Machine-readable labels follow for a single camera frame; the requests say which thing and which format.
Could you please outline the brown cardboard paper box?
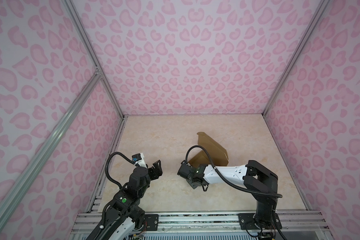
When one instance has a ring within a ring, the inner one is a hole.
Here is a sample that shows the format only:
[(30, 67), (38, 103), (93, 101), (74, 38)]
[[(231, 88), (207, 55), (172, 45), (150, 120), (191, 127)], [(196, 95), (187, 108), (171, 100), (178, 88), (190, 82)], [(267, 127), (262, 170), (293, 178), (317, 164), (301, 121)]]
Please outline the brown cardboard paper box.
[[(198, 145), (207, 150), (214, 164), (216, 166), (226, 167), (229, 163), (227, 150), (206, 133), (198, 132), (197, 135), (199, 136)], [(194, 157), (188, 158), (188, 163), (194, 168), (197, 168), (201, 164), (210, 164), (205, 152), (199, 148), (196, 148), (196, 150), (200, 151)]]

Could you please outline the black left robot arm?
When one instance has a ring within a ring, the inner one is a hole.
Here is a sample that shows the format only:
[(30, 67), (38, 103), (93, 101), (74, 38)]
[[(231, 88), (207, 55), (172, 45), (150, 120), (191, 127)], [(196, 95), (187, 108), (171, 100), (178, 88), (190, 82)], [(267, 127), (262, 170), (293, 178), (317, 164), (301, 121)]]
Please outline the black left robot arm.
[(133, 231), (143, 231), (146, 227), (145, 211), (139, 204), (151, 181), (162, 174), (160, 160), (154, 162), (150, 168), (136, 167), (129, 181), (105, 205), (100, 222), (87, 239), (123, 240)]

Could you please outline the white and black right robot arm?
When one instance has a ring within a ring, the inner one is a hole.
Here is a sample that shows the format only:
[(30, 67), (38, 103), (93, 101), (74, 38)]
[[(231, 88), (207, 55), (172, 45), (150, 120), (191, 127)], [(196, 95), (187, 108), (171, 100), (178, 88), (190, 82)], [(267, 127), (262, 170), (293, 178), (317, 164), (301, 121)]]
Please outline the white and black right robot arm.
[(193, 167), (183, 161), (178, 170), (182, 177), (193, 188), (202, 187), (207, 191), (209, 185), (226, 183), (230, 187), (251, 194), (257, 201), (256, 212), (249, 224), (259, 230), (281, 229), (276, 214), (278, 199), (278, 176), (255, 160), (246, 165), (221, 167), (213, 164), (200, 164)]

